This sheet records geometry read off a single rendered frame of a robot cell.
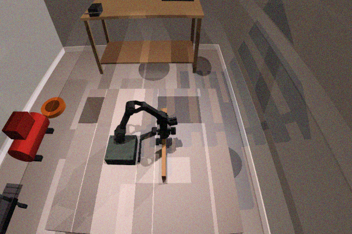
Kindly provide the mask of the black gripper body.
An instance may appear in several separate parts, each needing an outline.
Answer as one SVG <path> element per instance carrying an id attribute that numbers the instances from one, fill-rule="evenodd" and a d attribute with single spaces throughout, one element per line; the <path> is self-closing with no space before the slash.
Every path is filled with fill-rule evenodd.
<path id="1" fill-rule="evenodd" d="M 159 127 L 159 128 L 160 128 L 160 127 Z M 162 128 L 160 128 L 160 129 L 161 129 L 161 130 L 164 130 L 164 129 L 162 129 Z M 160 130 L 160 129 L 157 130 L 157 127 L 152 127 L 151 134 L 152 134 L 152 135 L 157 135 L 157 134 L 159 134 L 159 130 Z M 166 127 L 165 129 L 166 129 L 167 133 L 170 134 L 170 132 L 171 132 L 171 135 L 176 135 L 176 127 L 171 127 L 171 129 Z"/>

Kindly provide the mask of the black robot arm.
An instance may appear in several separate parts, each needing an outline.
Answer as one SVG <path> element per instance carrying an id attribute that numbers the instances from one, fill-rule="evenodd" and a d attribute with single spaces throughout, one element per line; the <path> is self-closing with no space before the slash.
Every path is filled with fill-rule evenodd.
<path id="1" fill-rule="evenodd" d="M 140 107 L 135 109 L 135 105 L 139 105 Z M 164 130 L 159 130 L 160 138 L 165 139 L 169 137 L 169 133 L 166 131 L 167 124 L 169 126 L 178 125 L 177 118 L 172 117 L 169 118 L 168 115 L 163 111 L 158 111 L 152 106 L 148 105 L 146 102 L 142 101 L 127 101 L 125 105 L 124 116 L 120 122 L 120 125 L 117 125 L 116 130 L 114 131 L 114 140 L 116 141 L 116 145 L 124 144 L 125 134 L 127 132 L 126 125 L 127 122 L 134 113 L 139 113 L 140 111 L 146 111 L 147 113 L 155 116 L 157 118 L 157 125 Z"/>

